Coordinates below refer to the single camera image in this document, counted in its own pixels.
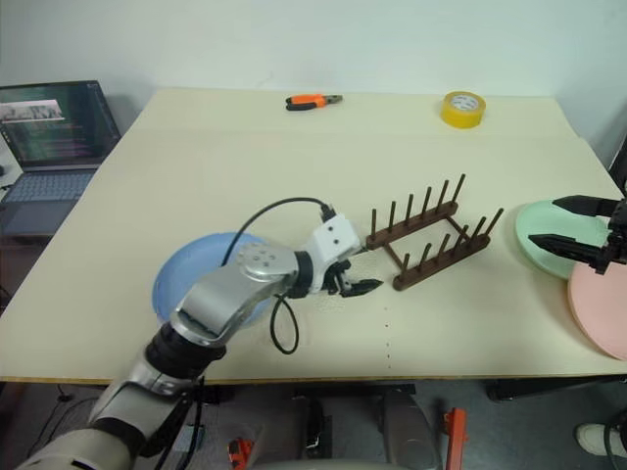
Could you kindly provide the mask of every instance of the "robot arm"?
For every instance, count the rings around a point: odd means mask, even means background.
[[[581,243],[563,235],[529,235],[529,239],[538,247],[559,257],[585,262],[597,274],[605,274],[611,262],[627,263],[627,199],[614,201],[590,196],[568,196],[553,201],[553,204],[582,215],[609,217],[609,234],[602,247]]]
[[[87,429],[53,441],[19,468],[122,470],[131,468],[138,454],[156,454],[161,448],[154,440],[164,424],[171,423],[177,412],[184,417],[181,403],[207,366],[224,356],[225,345],[260,301],[274,295],[301,298],[325,286],[334,293],[337,289],[329,285],[333,276],[343,281],[339,290],[345,297],[380,285],[376,280],[356,285],[347,281],[348,257],[361,248],[355,229],[342,214],[318,227],[301,251],[246,245],[235,262],[207,274],[190,289],[128,375],[99,398]]]

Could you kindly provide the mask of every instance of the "laptop keyboard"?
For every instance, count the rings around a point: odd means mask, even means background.
[[[80,198],[93,172],[27,174],[23,176],[3,203],[27,201],[72,201]]]

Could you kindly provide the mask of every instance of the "blue plate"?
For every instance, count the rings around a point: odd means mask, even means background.
[[[162,321],[168,321],[178,303],[205,274],[219,268],[235,232],[215,233],[199,238],[178,250],[162,266],[153,286],[153,309]],[[248,243],[263,243],[261,238],[242,234],[230,259]],[[267,307],[269,300],[259,302],[246,323],[254,321]]]

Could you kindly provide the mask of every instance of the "pink plate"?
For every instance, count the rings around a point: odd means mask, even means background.
[[[603,351],[627,360],[627,266],[611,262],[605,275],[577,262],[568,283],[573,315]]]

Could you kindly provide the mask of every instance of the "green plate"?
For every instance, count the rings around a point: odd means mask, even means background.
[[[575,238],[578,242],[600,247],[607,238],[607,227],[596,217],[578,215],[559,208],[551,201],[525,206],[516,218],[516,237],[524,254],[550,274],[568,279],[575,261],[561,258],[538,248],[529,235],[554,233]]]

